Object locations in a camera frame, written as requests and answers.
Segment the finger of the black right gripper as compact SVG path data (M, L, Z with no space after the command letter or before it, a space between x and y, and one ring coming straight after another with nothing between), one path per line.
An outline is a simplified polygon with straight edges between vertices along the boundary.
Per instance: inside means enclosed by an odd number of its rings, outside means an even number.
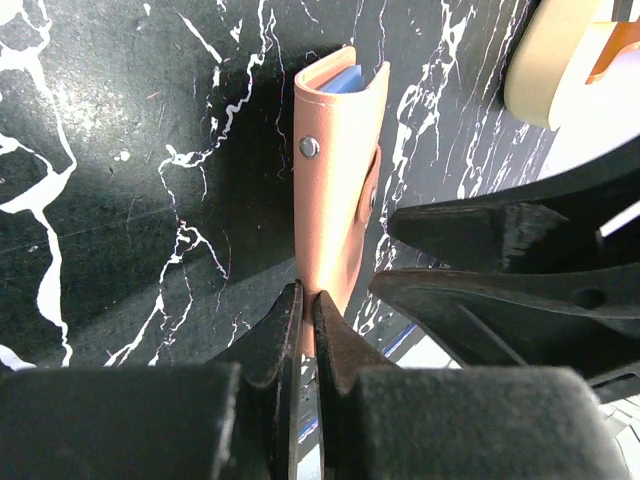
M586 379L639 362L639 268L561 274L403 269L370 291L462 365L567 366Z

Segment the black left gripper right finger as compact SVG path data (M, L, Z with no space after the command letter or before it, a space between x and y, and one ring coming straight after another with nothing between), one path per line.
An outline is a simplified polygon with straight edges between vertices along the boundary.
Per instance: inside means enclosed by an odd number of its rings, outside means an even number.
M625 479L593 392L573 371L404 369L312 307L326 479Z

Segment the pink leather card holder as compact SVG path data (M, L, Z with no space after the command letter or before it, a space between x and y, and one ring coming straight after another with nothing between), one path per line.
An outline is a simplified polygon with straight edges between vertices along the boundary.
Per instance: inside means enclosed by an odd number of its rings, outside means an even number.
M389 62L358 92L323 89L356 60L355 48L345 46L294 78L295 264L304 288L301 351L308 358L316 355L318 294L327 292L340 312L348 306L378 186Z

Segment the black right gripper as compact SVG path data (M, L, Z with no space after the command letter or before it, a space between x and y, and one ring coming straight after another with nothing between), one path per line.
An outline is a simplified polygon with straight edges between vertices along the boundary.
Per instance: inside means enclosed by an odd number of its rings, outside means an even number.
M595 270L639 261L639 220L605 224L639 201L639 141L546 181L540 205L408 207L392 216L397 240L466 271Z

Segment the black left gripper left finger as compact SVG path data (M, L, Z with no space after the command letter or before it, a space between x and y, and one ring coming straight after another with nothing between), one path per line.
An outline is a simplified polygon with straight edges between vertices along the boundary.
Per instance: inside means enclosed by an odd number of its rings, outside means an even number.
M5 479L292 479L303 289L200 365L1 378Z

